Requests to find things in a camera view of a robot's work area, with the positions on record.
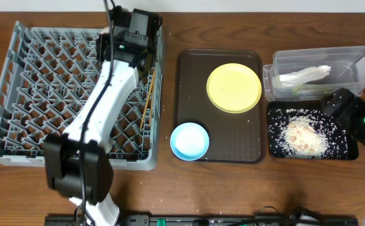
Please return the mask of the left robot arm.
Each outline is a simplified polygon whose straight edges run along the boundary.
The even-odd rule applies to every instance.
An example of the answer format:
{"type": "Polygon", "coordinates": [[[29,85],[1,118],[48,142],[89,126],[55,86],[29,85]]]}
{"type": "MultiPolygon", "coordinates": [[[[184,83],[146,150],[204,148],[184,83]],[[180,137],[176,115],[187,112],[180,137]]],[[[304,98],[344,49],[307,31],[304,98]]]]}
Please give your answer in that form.
{"type": "Polygon", "coordinates": [[[76,225],[116,225],[119,207],[110,195],[114,178],[107,157],[110,134],[139,81],[159,73],[162,28],[140,33],[107,28],[99,34],[100,76],[87,102],[61,135],[43,143],[48,186],[77,205],[76,225]]]}

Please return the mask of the light blue bowl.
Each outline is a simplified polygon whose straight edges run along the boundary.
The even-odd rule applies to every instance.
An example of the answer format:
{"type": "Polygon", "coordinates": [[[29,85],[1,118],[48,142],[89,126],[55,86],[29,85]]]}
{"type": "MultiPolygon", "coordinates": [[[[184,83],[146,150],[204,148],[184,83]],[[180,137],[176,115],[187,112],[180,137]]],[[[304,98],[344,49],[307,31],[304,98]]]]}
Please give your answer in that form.
{"type": "Polygon", "coordinates": [[[210,144],[206,129],[194,122],[178,125],[170,136],[173,154],[184,161],[196,161],[202,158],[210,144]]]}

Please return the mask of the spilled rice pile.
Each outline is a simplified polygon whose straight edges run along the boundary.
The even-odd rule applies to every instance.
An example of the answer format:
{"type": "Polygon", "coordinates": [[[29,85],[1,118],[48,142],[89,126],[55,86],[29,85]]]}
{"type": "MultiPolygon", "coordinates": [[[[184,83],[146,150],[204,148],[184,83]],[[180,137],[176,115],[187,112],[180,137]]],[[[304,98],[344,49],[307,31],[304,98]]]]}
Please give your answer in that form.
{"type": "Polygon", "coordinates": [[[305,116],[294,117],[281,128],[277,146],[291,158],[321,158],[329,148],[325,134],[314,129],[317,121],[305,116]]]}

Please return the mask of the clear plastic bin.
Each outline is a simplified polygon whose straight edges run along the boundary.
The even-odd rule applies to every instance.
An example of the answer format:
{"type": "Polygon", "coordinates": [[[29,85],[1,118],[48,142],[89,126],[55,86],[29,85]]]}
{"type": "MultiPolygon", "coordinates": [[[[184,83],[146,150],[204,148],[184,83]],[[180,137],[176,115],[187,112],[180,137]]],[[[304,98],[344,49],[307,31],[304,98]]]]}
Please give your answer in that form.
{"type": "Polygon", "coordinates": [[[360,96],[365,89],[365,46],[277,51],[273,55],[273,63],[263,67],[263,84],[269,102],[316,100],[340,88],[347,88],[360,96]],[[329,87],[326,93],[295,94],[292,92],[294,86],[283,86],[278,77],[321,65],[330,66],[330,74],[305,84],[325,85],[329,87]]]}

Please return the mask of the black equipment rail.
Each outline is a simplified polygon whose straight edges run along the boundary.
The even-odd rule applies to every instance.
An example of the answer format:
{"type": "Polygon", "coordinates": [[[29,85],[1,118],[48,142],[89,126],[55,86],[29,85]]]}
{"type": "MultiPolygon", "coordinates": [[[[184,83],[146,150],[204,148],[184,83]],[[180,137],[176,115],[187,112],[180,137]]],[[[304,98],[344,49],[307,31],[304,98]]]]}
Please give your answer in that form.
{"type": "Polygon", "coordinates": [[[304,208],[298,208],[291,215],[279,212],[257,212],[253,216],[156,216],[129,215],[118,220],[116,226],[273,226],[273,225],[333,225],[357,226],[356,217],[344,215],[320,215],[304,208]]]}

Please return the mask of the grey dishwasher rack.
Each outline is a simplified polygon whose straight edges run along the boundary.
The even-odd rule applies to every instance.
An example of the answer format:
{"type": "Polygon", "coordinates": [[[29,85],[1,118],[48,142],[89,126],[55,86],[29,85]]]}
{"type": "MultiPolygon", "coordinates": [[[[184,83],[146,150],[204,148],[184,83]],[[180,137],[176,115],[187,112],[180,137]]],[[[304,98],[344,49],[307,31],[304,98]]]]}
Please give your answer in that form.
{"type": "MultiPolygon", "coordinates": [[[[0,164],[42,167],[43,141],[78,115],[99,76],[98,29],[27,28],[16,23],[0,76],[0,164]]],[[[156,74],[151,127],[146,111],[153,72],[130,94],[112,129],[108,154],[116,170],[149,171],[157,165],[162,57],[156,74]]]]}

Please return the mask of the wooden chopstick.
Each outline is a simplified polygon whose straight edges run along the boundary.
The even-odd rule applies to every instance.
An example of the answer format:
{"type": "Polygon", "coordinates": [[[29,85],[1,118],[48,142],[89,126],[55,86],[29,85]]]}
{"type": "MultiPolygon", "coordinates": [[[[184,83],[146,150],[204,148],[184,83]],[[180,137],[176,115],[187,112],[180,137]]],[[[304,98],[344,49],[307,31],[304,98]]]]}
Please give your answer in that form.
{"type": "Polygon", "coordinates": [[[145,103],[145,107],[144,107],[144,113],[143,113],[141,124],[140,124],[140,130],[144,127],[146,111],[147,111],[147,108],[148,108],[148,105],[149,105],[149,101],[151,99],[151,93],[152,93],[152,89],[153,89],[153,86],[154,86],[155,78],[156,78],[156,68],[154,69],[153,74],[152,74],[152,80],[151,80],[151,84],[149,86],[149,91],[148,91],[148,94],[147,94],[147,99],[146,99],[146,103],[145,103]]]}
{"type": "Polygon", "coordinates": [[[151,127],[152,122],[152,111],[154,108],[154,91],[151,93],[151,108],[150,108],[150,114],[149,114],[149,126],[151,127]]]}

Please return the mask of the dark brown serving tray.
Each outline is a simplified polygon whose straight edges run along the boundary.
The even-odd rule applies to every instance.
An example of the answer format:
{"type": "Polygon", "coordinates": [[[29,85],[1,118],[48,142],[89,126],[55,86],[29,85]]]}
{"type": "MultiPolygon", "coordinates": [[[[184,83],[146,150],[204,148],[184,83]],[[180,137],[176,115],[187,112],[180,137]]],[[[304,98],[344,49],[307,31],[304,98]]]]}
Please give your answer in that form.
{"type": "Polygon", "coordinates": [[[250,50],[200,50],[180,52],[176,69],[176,124],[195,122],[209,134],[210,145],[201,161],[260,162],[265,156],[265,113],[259,101],[251,110],[230,114],[211,103],[206,93],[210,73],[225,63],[239,63],[261,72],[262,60],[250,50]]]}

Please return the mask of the yellow plate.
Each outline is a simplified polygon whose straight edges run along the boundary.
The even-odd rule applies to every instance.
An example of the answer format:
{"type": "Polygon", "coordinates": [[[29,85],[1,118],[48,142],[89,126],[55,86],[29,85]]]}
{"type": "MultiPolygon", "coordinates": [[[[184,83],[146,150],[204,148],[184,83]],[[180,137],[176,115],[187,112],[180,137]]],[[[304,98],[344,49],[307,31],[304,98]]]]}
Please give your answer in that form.
{"type": "Polygon", "coordinates": [[[227,63],[215,68],[206,82],[209,100],[218,109],[232,114],[254,108],[262,95],[258,75],[239,63],[227,63]]]}

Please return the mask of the white napkin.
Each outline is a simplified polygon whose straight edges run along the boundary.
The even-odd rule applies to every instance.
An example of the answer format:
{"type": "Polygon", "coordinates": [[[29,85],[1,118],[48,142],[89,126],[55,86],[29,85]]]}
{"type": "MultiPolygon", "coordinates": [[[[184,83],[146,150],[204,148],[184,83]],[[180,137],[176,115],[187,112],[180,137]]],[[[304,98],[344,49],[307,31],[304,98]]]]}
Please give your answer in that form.
{"type": "Polygon", "coordinates": [[[330,71],[330,66],[321,65],[318,67],[308,67],[298,72],[282,74],[278,77],[283,86],[291,87],[323,79],[330,74],[330,71]]]}

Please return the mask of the black tray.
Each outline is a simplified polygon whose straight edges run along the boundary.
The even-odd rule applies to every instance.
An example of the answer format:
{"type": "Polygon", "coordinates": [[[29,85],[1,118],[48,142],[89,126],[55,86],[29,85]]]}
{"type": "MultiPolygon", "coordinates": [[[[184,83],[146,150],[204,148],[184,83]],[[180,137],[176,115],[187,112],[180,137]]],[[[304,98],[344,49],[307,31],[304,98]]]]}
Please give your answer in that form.
{"type": "Polygon", "coordinates": [[[283,149],[277,146],[277,139],[281,133],[281,128],[288,124],[288,120],[298,116],[305,116],[317,121],[314,129],[326,135],[329,148],[321,158],[296,159],[357,159],[359,156],[357,142],[338,122],[323,114],[322,103],[319,100],[273,101],[268,104],[268,145],[272,156],[291,158],[286,156],[283,149]]]}

